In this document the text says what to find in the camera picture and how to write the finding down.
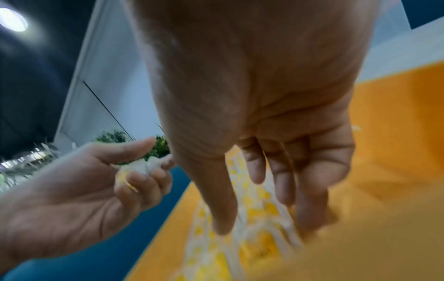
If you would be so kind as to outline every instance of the blue surface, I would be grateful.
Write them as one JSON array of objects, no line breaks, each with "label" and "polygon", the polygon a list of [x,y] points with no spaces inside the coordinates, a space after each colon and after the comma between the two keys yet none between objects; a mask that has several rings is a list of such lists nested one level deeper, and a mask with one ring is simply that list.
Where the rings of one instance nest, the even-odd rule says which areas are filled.
[{"label": "blue surface", "polygon": [[68,256],[25,262],[5,275],[3,281],[123,280],[190,183],[181,168],[171,173],[171,193],[116,236]]},{"label": "blue surface", "polygon": [[444,16],[444,0],[402,0],[402,4],[412,29]]}]

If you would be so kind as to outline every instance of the ceiling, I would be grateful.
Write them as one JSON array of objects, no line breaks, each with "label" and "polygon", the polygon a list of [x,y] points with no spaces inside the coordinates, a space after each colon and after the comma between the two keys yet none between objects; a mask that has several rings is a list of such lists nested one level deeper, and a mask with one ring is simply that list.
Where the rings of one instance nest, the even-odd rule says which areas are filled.
[{"label": "ceiling", "polygon": [[51,142],[94,0],[0,0],[28,22],[0,25],[0,159]]}]

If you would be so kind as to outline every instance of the green foliage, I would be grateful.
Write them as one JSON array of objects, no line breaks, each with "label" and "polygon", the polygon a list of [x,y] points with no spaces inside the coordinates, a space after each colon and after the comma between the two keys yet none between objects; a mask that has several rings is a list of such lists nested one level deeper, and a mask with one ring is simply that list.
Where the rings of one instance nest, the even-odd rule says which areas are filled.
[{"label": "green foliage", "polygon": [[[94,139],[96,142],[101,143],[125,143],[135,140],[132,136],[123,131],[103,132],[102,135]],[[161,158],[170,154],[170,148],[168,147],[167,139],[164,136],[156,136],[156,144],[153,149],[150,150],[143,158],[148,160],[150,156]]]}]

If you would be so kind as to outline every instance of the orange wall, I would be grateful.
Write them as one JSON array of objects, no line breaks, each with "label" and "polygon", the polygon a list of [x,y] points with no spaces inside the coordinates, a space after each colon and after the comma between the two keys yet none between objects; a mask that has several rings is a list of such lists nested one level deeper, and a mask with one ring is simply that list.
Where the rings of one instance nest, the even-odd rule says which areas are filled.
[{"label": "orange wall", "polygon": [[358,84],[350,115],[357,156],[420,178],[444,176],[444,63]]}]

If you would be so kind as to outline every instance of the light fixture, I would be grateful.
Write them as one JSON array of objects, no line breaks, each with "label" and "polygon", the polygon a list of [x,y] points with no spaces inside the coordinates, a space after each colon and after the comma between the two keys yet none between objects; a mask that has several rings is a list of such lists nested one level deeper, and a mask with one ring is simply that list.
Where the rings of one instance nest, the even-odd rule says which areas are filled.
[{"label": "light fixture", "polygon": [[0,25],[12,31],[23,32],[28,29],[28,23],[18,12],[8,8],[0,8]]}]

